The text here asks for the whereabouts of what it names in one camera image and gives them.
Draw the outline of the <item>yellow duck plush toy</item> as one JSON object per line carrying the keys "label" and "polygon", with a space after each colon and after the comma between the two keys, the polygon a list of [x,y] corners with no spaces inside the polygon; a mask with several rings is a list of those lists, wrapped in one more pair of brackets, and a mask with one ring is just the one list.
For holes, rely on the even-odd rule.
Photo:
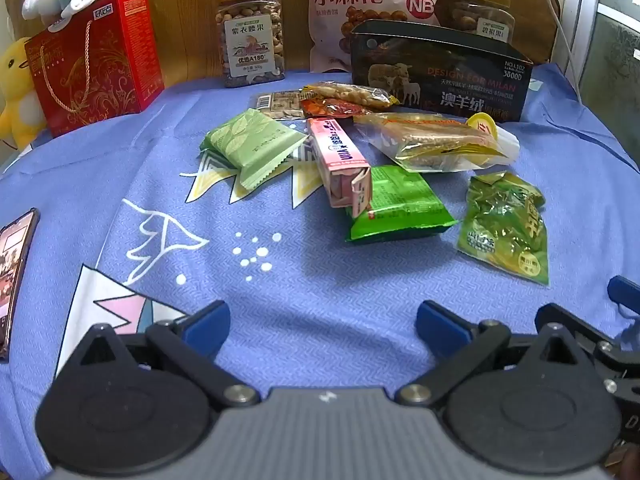
{"label": "yellow duck plush toy", "polygon": [[1,139],[12,138],[16,148],[23,151],[47,127],[42,107],[32,81],[32,73],[25,50],[28,37],[16,40],[2,54],[0,66]]}

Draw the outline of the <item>red spicy snack packet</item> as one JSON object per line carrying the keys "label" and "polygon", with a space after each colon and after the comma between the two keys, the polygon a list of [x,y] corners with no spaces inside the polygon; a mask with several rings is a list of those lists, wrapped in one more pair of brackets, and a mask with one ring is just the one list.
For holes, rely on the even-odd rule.
{"label": "red spicy snack packet", "polygon": [[331,98],[306,99],[300,102],[300,107],[307,118],[343,119],[371,114],[365,106]]}

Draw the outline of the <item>dark green snack packet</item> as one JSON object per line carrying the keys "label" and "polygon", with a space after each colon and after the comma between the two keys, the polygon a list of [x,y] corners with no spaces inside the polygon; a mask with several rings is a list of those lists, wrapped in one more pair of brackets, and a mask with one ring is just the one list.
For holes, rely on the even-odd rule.
{"label": "dark green snack packet", "polygon": [[349,242],[432,236],[458,223],[417,172],[396,165],[376,166],[371,169],[371,184],[369,207],[352,222]]}

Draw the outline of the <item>green crinkled candy bag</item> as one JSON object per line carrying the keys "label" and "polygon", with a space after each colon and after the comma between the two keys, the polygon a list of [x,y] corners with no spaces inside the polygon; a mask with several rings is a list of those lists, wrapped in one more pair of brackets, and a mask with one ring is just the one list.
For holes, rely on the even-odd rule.
{"label": "green crinkled candy bag", "polygon": [[542,193],[507,171],[470,180],[457,248],[494,268],[547,285],[548,235]]}

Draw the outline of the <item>red gift box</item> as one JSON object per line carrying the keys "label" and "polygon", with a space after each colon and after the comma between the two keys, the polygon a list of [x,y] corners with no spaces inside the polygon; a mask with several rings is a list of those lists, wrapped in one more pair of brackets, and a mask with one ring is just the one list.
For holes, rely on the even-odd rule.
{"label": "red gift box", "polygon": [[30,38],[25,50],[55,138],[140,113],[164,90],[149,0],[96,0],[58,32]]}

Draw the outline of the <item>blue printed tablecloth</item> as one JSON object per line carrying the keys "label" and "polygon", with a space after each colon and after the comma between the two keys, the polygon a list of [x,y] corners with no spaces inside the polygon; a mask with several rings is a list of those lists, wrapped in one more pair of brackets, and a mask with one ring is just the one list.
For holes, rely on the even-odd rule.
{"label": "blue printed tablecloth", "polygon": [[638,344],[638,324],[606,285],[639,276],[639,169],[556,67],[536,68],[523,116],[508,125],[520,141],[514,174],[546,200],[548,285],[463,255],[457,228],[349,243],[349,218],[330,206],[308,146],[242,192],[200,145],[254,96],[217,79],[178,84],[140,114],[67,133],[3,170],[2,222],[40,214],[1,367],[9,476],[48,473],[35,414],[93,323],[133,333],[224,300],[231,334],[219,363],[264,391],[398,388],[432,360],[413,329],[427,299],[518,332],[555,302]]}

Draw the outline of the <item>clear nut jar gold lid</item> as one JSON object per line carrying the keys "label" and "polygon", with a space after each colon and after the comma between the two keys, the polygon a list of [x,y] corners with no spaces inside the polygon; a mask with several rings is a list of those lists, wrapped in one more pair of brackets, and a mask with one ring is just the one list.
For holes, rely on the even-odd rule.
{"label": "clear nut jar gold lid", "polygon": [[226,87],[285,77],[281,0],[217,0],[215,18]]}

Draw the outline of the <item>clear bag yellow pastry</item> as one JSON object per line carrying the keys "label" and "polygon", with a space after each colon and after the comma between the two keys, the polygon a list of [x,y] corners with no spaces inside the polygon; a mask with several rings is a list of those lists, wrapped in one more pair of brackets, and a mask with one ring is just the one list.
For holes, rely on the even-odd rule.
{"label": "clear bag yellow pastry", "polygon": [[439,114],[359,115],[354,125],[368,142],[410,172],[460,172],[508,166],[520,154],[514,134],[486,113],[462,122]]}

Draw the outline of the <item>black tin storage box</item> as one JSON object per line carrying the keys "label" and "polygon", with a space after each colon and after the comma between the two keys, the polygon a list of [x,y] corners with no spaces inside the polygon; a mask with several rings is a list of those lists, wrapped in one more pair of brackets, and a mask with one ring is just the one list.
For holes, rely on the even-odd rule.
{"label": "black tin storage box", "polygon": [[369,20],[350,36],[352,82],[404,107],[495,122],[521,118],[533,62],[510,44],[446,27]]}

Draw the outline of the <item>pink snack box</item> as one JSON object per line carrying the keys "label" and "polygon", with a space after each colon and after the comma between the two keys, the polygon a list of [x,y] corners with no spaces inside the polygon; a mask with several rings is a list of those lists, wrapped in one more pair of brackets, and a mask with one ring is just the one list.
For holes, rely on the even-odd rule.
{"label": "pink snack box", "polygon": [[335,119],[310,118],[308,127],[331,207],[347,208],[357,218],[370,204],[370,164]]}

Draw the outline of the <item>clear peanut packet gold edge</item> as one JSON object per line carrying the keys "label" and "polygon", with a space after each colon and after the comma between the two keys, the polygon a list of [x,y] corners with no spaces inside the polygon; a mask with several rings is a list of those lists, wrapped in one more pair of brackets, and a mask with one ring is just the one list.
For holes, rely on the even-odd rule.
{"label": "clear peanut packet gold edge", "polygon": [[303,90],[326,99],[336,99],[357,104],[372,110],[387,110],[399,105],[400,102],[384,89],[358,84],[344,84],[336,81],[320,81],[316,84],[307,84]]}

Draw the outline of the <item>light green snack packet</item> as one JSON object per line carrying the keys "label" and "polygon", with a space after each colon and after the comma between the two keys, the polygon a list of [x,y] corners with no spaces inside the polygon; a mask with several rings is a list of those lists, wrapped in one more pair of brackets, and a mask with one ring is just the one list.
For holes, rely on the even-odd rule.
{"label": "light green snack packet", "polygon": [[200,150],[221,155],[239,170],[242,188],[253,191],[305,142],[306,137],[305,133],[248,108],[210,130]]}

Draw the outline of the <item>smartphone on table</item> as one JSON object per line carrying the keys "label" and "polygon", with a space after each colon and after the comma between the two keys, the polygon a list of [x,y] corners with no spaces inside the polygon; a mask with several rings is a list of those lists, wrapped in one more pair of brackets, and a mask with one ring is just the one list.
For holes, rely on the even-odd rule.
{"label": "smartphone on table", "polygon": [[9,361],[11,333],[18,293],[32,238],[40,218],[36,208],[1,229],[0,315],[1,362]]}

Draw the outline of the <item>beige patterned snack packet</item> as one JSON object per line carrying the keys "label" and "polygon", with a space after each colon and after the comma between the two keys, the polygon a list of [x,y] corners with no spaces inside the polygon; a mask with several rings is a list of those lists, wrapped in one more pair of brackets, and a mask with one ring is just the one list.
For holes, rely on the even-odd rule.
{"label": "beige patterned snack packet", "polygon": [[250,107],[274,120],[303,119],[302,99],[300,90],[259,93],[250,99]]}

